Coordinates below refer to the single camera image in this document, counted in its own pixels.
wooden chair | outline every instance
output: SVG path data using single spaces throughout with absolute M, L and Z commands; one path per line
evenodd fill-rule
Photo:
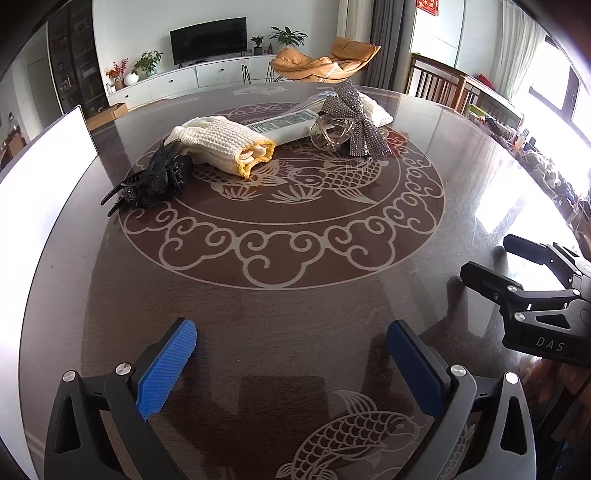
M 504 125 L 518 130 L 524 116 L 510 102 L 461 70 L 411 54 L 406 93 L 453 108 L 462 115 L 475 105 Z
M 411 54 L 406 93 L 459 111 L 466 74 L 440 61 Z

curtain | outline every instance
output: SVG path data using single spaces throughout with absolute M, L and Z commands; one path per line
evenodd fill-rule
M 368 42 L 374 0 L 340 0 L 337 36 Z
M 382 49 L 370 62 L 365 84 L 392 90 L 400 56 L 404 0 L 374 0 L 370 41 Z
M 546 32 L 511 1 L 502 0 L 501 9 L 500 45 L 491 81 L 496 91 L 512 102 L 523 87 Z

dark wooden table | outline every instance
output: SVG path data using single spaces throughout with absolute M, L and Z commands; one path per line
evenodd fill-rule
M 498 308 L 462 288 L 460 267 L 474 260 L 527 289 L 558 289 L 498 245 L 507 233 L 576 241 L 507 152 L 436 103 L 363 90 L 395 118 L 395 154 L 382 163 L 300 141 L 250 182 L 202 168 L 178 199 L 145 212 L 107 219 L 99 206 L 174 126 L 219 112 L 266 118 L 324 89 L 214 90 L 131 112 L 95 136 L 100 157 L 52 231 L 22 333 L 22 412 L 40 475 L 63 372 L 133 361 L 177 316 L 195 321 L 199 343 L 150 423 L 190 479 L 391 478 L 430 425 L 385 348 L 394 319 L 475 375 L 518 370 L 524 355 L 502 346 Z M 372 411 L 386 414 L 366 421 Z M 331 442 L 351 415 L 363 427 Z

red flowers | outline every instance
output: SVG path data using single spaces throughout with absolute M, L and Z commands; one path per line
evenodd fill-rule
M 121 60 L 120 64 L 113 62 L 113 67 L 106 71 L 107 77 L 112 80 L 121 80 L 125 74 L 125 69 L 127 68 L 128 62 L 129 59 Z

white vase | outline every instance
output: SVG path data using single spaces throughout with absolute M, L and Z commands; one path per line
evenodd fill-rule
M 126 84 L 127 86 L 129 85 L 133 85 L 134 83 L 138 83 L 139 80 L 139 75 L 135 72 L 131 72 L 128 73 L 127 75 L 125 75 L 125 77 L 123 78 L 123 83 Z

